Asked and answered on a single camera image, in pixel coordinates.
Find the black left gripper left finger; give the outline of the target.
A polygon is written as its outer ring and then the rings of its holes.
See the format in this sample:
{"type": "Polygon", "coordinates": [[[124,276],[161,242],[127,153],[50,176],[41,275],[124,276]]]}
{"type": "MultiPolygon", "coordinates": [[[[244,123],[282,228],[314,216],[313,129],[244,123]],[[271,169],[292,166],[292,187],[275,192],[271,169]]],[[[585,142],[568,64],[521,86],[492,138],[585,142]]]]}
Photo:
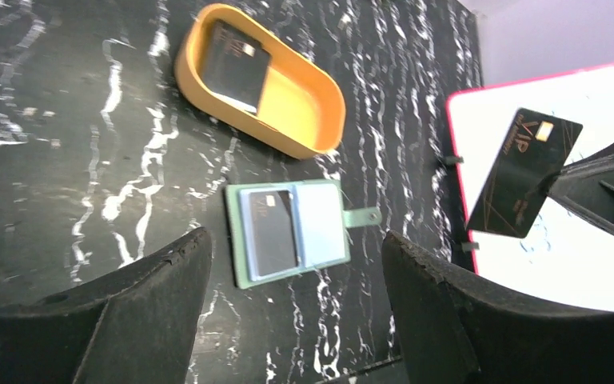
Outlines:
{"type": "Polygon", "coordinates": [[[0,307],[0,383],[183,383],[211,265],[198,228],[93,281],[0,307]]]}

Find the mint green card holder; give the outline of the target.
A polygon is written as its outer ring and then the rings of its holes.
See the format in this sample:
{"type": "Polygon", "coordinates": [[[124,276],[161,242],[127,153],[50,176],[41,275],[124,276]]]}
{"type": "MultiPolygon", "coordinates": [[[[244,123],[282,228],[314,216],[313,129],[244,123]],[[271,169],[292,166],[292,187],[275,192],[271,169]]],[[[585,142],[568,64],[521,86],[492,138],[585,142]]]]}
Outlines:
{"type": "Polygon", "coordinates": [[[229,184],[224,194],[235,281],[242,290],[347,263],[351,259],[349,229],[377,226],[381,222],[381,212],[376,207],[346,210],[338,180],[229,184]],[[249,214],[242,198],[244,192],[255,189],[287,189],[292,192],[293,225],[299,261],[298,267],[294,269],[258,281],[251,278],[249,214]]]}

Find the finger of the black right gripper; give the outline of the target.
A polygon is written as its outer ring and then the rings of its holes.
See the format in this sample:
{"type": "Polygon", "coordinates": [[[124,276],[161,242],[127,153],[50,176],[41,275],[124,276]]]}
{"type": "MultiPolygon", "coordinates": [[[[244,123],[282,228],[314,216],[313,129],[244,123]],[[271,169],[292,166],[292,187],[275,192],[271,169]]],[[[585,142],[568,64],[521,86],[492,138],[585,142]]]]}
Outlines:
{"type": "Polygon", "coordinates": [[[614,236],[614,142],[577,162],[554,166],[525,196],[550,198],[614,236]]]}

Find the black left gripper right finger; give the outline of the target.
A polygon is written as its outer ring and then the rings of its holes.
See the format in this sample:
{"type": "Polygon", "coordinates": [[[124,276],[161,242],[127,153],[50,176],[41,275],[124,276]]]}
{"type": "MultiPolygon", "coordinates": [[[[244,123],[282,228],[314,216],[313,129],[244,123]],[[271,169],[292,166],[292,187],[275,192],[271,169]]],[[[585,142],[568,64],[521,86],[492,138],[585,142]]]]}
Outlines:
{"type": "Polygon", "coordinates": [[[492,282],[389,231],[386,290],[413,383],[614,383],[614,312],[492,282]]]}

